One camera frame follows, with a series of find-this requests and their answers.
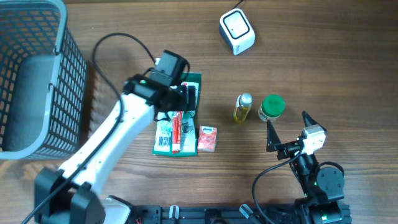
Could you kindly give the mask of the orange tissue pack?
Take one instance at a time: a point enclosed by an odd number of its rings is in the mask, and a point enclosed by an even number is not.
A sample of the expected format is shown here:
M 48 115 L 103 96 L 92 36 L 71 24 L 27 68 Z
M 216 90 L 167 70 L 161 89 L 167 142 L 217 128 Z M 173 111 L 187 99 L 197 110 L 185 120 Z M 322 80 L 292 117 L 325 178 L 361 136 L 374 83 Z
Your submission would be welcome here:
M 205 152 L 215 152 L 217 140 L 217 128 L 200 126 L 197 149 Z

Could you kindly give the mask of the yellow dish soap bottle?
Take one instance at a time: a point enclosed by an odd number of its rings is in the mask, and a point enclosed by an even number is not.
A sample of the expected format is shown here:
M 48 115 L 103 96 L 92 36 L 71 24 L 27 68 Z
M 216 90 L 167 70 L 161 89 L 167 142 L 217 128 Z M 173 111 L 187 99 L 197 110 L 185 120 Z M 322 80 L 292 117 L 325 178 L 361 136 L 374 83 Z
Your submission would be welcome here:
M 246 119 L 252 106 L 252 96 L 249 93 L 243 93 L 238 96 L 234 109 L 234 121 L 241 124 Z

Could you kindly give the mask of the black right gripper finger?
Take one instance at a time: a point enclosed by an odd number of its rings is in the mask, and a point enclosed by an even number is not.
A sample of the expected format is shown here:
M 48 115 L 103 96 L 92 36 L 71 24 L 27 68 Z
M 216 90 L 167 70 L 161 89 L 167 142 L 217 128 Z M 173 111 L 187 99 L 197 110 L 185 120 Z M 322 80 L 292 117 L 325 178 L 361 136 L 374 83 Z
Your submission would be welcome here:
M 274 125 L 270 120 L 267 121 L 267 152 L 279 151 L 281 147 L 281 141 L 274 129 Z
M 320 125 L 318 122 L 316 122 L 306 111 L 302 111 L 302 118 L 304 125 L 306 127 L 313 126 L 313 125 L 319 125 L 324 132 L 327 132 L 326 128 L 324 128 L 322 125 Z

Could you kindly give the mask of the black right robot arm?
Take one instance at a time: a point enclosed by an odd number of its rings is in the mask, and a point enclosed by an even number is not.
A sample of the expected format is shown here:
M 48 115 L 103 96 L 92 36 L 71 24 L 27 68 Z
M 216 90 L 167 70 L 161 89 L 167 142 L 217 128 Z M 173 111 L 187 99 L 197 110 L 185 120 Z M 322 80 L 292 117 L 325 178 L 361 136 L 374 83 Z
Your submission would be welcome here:
M 305 127 L 296 140 L 282 143 L 272 122 L 267 122 L 268 152 L 276 152 L 278 160 L 288 160 L 290 169 L 304 193 L 291 205 L 283 205 L 273 212 L 282 223 L 351 223 L 348 205 L 343 205 L 345 172 L 335 162 L 319 163 L 315 151 L 325 145 L 327 130 L 306 111 L 302 112 Z

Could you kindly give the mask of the green glove package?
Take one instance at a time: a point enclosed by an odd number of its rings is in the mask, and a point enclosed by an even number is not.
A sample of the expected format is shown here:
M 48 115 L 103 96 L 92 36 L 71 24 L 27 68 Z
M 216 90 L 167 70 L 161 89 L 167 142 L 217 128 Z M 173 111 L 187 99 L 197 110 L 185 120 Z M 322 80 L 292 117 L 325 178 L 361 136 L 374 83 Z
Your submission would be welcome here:
M 201 92 L 201 73 L 189 73 L 183 82 L 185 86 L 195 87 L 195 109 L 182 113 L 180 150 L 177 151 L 173 142 L 173 120 L 159 121 L 155 131 L 152 153 L 156 156 L 185 157 L 197 155 L 197 135 L 195 116 Z

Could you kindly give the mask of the green lid jar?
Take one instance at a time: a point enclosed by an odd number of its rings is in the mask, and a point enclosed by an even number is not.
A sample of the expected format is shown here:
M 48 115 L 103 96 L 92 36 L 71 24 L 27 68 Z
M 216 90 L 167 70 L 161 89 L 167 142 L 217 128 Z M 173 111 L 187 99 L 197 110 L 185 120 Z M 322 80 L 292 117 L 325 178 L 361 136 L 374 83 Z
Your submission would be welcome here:
M 262 101 L 258 115 L 261 120 L 275 121 L 285 110 L 285 101 L 279 95 L 268 95 Z

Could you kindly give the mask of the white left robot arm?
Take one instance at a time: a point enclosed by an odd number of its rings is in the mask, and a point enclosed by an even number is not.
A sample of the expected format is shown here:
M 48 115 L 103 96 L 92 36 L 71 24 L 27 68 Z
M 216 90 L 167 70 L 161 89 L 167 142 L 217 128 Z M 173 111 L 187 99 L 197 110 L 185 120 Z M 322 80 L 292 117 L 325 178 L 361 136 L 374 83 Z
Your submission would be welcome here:
M 153 76 L 126 80 L 112 112 L 89 140 L 58 170 L 44 168 L 35 179 L 36 223 L 132 223 L 134 206 L 117 197 L 99 198 L 111 171 L 136 136 L 158 113 L 191 112 L 201 81 L 161 83 Z

